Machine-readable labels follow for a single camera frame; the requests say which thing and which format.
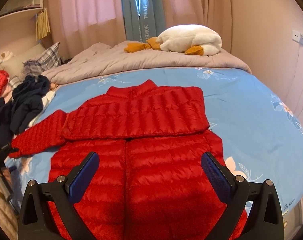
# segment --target white goose plush toy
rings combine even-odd
[[[129,43],[124,49],[133,53],[143,49],[180,52],[186,55],[213,56],[222,46],[221,37],[203,25],[178,25],[162,32],[147,43]]]

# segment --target blue bedsheet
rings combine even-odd
[[[136,86],[148,79],[158,86],[200,87],[210,129],[222,138],[224,159],[233,174],[248,181],[273,180],[283,212],[298,203],[303,195],[303,128],[272,91],[239,69],[148,69],[71,84],[57,91],[39,121],[57,109],[70,112],[110,86]],[[29,180],[47,182],[56,151],[7,160],[7,166],[17,166],[12,173],[15,206],[20,206]]]

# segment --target metal screw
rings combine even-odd
[[[32,180],[29,181],[28,185],[29,185],[29,186],[32,186],[32,185],[35,184],[35,182],[36,182],[36,181],[32,179]]]
[[[65,176],[63,176],[63,175],[61,175],[61,176],[59,176],[58,178],[57,178],[57,181],[58,182],[63,182],[64,180],[65,180]]]
[[[243,182],[245,179],[244,179],[243,176],[237,175],[236,180],[239,181],[239,182]]]
[[[270,179],[267,179],[266,183],[267,183],[268,186],[272,186],[274,184]]]

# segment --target blue curtain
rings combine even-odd
[[[162,0],[122,0],[127,40],[146,42],[165,28]]]

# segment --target pillow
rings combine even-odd
[[[1,70],[5,70],[10,78],[17,76],[18,79],[24,80],[24,62],[28,61],[30,58],[41,54],[44,51],[44,47],[41,44],[37,44],[31,49],[25,51],[24,53],[12,57],[9,60],[4,61],[0,65]]]
[[[37,59],[28,60],[24,63],[24,75],[39,76],[46,70],[56,68],[61,65],[58,53],[59,42],[45,50]]]
[[[18,76],[13,76],[12,78],[10,78],[8,84],[10,85],[11,89],[14,90],[15,88],[18,87],[18,85],[20,85],[22,82],[21,80],[18,78]]]

